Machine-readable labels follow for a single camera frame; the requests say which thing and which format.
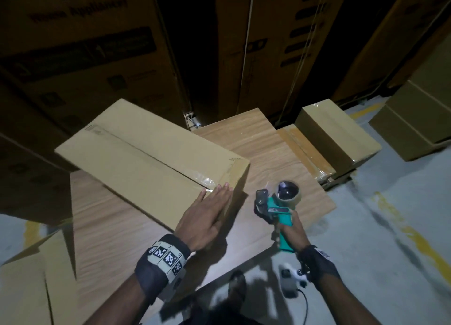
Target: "shoe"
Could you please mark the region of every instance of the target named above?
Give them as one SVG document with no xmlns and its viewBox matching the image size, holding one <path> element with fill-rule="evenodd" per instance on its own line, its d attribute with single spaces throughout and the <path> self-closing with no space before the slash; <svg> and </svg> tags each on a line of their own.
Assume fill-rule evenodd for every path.
<svg viewBox="0 0 451 325">
<path fill-rule="evenodd" d="M 234 271 L 229 280 L 229 294 L 227 296 L 227 304 L 233 311 L 240 311 L 245 302 L 247 289 L 248 286 L 243 272 Z"/>
</svg>

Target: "right hand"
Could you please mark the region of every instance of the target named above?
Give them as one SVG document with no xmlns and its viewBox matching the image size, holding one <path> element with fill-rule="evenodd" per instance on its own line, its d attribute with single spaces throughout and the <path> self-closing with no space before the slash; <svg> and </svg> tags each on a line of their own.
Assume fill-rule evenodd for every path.
<svg viewBox="0 0 451 325">
<path fill-rule="evenodd" d="M 296 252 L 300 252 L 303 248 L 310 245 L 310 241 L 307 238 L 304 227 L 296 210 L 291 210 L 291 222 L 292 226 L 286 224 L 277 223 L 276 228 L 282 231 L 286 240 Z"/>
</svg>

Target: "left hand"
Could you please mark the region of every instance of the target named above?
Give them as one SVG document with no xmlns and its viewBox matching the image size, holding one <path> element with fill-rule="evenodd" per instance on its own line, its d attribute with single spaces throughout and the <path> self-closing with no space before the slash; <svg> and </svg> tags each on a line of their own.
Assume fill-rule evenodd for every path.
<svg viewBox="0 0 451 325">
<path fill-rule="evenodd" d="M 233 188 L 229 187 L 229 183 L 225 183 L 224 186 L 217 185 L 205 199 L 206 190 L 202 190 L 183 214 L 174 235 L 180 238 L 191 252 L 205 248 L 217 237 L 222 225 L 217 217 L 232 194 Z"/>
</svg>

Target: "yellow floor line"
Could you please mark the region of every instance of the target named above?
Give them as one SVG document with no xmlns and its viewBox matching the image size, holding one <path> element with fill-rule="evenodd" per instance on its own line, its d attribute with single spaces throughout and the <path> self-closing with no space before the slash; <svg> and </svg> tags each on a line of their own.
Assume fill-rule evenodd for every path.
<svg viewBox="0 0 451 325">
<path fill-rule="evenodd" d="M 32 222 L 31 220 L 26 221 L 25 223 L 25 232 L 23 233 L 24 244 L 23 248 L 28 248 L 32 244 L 35 244 L 37 241 L 41 239 L 39 234 L 39 229 L 41 227 L 41 223 Z"/>
<path fill-rule="evenodd" d="M 437 268 L 440 275 L 449 283 L 449 285 L 451 285 L 451 266 L 448 262 L 446 262 L 445 259 L 431 247 L 429 242 L 418 231 L 407 224 L 407 221 L 398 209 L 387 202 L 380 192 L 375 192 L 375 195 L 377 196 L 377 206 L 379 209 L 415 243 L 421 254 L 431 259 L 432 265 Z"/>
<path fill-rule="evenodd" d="M 368 114 L 368 113 L 370 113 L 370 112 L 372 112 L 372 111 L 378 110 L 379 108 L 383 107 L 384 104 L 385 104 L 385 102 L 376 103 L 375 105 L 372 105 L 372 106 L 370 106 L 370 107 L 368 107 L 368 108 L 365 108 L 365 109 L 363 109 L 363 110 L 361 110 L 361 111 L 357 111 L 357 112 L 355 112 L 355 113 L 352 113 L 352 114 L 350 114 L 349 116 L 350 116 L 353 120 L 355 120 L 355 119 L 357 119 L 357 118 L 359 118 L 359 117 L 361 117 L 361 116 L 363 116 L 363 115 L 365 115 L 365 114 Z"/>
</svg>

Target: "black cable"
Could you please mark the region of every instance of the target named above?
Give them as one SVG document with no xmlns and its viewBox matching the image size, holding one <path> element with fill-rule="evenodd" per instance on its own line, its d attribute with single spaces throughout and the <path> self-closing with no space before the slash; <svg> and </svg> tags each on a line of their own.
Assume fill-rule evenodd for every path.
<svg viewBox="0 0 451 325">
<path fill-rule="evenodd" d="M 307 307 L 306 310 L 305 310 L 305 317 L 304 317 L 304 322 L 303 322 L 303 325 L 305 325 L 305 323 L 307 322 L 307 316 L 308 316 L 308 301 L 307 301 L 307 297 L 305 296 L 304 292 L 301 291 L 299 288 L 298 288 L 298 291 L 301 292 L 302 295 L 304 295 L 304 298 L 305 298 L 305 305 L 306 305 L 306 307 Z"/>
</svg>

